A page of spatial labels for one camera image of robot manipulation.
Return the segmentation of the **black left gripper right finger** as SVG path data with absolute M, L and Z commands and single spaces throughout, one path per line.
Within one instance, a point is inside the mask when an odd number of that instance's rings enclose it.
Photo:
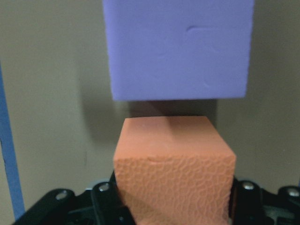
M 231 225 L 259 225 L 262 222 L 259 186 L 251 180 L 233 178 L 228 210 Z

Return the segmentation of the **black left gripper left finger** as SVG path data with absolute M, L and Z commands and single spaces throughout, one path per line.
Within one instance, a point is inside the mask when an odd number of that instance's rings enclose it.
M 121 200 L 115 174 L 91 189 L 91 200 L 98 225 L 134 225 L 129 208 Z

